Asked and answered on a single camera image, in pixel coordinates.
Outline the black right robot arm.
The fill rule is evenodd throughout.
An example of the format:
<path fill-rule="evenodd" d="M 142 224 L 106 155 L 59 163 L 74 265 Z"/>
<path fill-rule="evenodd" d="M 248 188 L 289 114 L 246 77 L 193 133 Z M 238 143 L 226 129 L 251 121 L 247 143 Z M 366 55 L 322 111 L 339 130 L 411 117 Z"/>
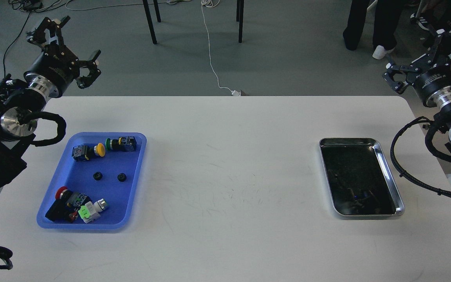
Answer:
<path fill-rule="evenodd" d="M 451 162 L 451 29 L 428 25 L 428 30 L 434 37 L 428 52 L 409 65 L 397 65 L 388 57 L 383 78 L 398 94 L 412 86 L 425 107 L 439 109 L 425 144 L 435 157 Z"/>

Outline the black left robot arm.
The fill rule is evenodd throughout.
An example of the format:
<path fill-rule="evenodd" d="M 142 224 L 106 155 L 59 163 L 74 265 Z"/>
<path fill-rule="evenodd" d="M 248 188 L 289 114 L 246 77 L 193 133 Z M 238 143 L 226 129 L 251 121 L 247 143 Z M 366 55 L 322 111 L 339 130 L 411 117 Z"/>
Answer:
<path fill-rule="evenodd" d="M 27 33 L 27 41 L 41 53 L 24 79 L 6 74 L 0 80 L 0 188 L 14 180 L 26 167 L 22 159 L 30 145 L 50 146 L 66 134 L 66 122 L 43 109 L 52 98 L 60 98 L 72 82 L 81 89 L 100 76 L 96 50 L 91 59 L 79 60 L 65 45 L 61 29 L 70 20 L 44 18 Z"/>

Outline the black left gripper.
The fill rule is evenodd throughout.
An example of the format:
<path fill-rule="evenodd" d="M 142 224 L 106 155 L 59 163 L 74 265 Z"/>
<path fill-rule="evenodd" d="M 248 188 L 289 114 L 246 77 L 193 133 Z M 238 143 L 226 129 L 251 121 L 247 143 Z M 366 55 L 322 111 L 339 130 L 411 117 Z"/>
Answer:
<path fill-rule="evenodd" d="M 79 88 L 85 89 L 101 74 L 97 63 L 101 50 L 95 50 L 89 60 L 79 60 L 64 44 L 61 29 L 68 21 L 70 16 L 60 20 L 45 17 L 34 29 L 27 32 L 27 42 L 43 50 L 30 69 L 24 73 L 24 79 L 28 83 L 38 76 L 47 79 L 55 86 L 51 91 L 51 98 L 60 98 L 74 79 Z M 88 69 L 88 75 L 79 76 L 80 69 Z"/>

